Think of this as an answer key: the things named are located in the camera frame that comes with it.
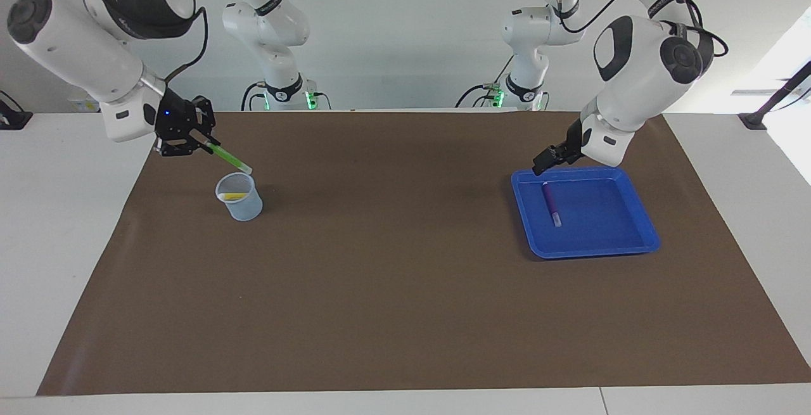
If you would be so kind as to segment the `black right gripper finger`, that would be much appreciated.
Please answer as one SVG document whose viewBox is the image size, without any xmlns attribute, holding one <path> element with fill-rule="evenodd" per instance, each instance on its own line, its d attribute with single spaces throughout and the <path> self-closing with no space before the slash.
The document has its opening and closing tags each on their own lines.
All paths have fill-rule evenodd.
<svg viewBox="0 0 811 415">
<path fill-rule="evenodd" d="M 197 150 L 203 150 L 209 155 L 212 153 L 212 150 L 202 143 L 189 143 L 188 141 L 180 141 L 180 143 L 159 141 L 158 143 L 158 153 L 162 157 L 186 157 Z"/>
<path fill-rule="evenodd" d="M 195 97 L 195 143 L 198 148 L 215 144 L 215 113 L 211 101 L 202 95 Z"/>
</svg>

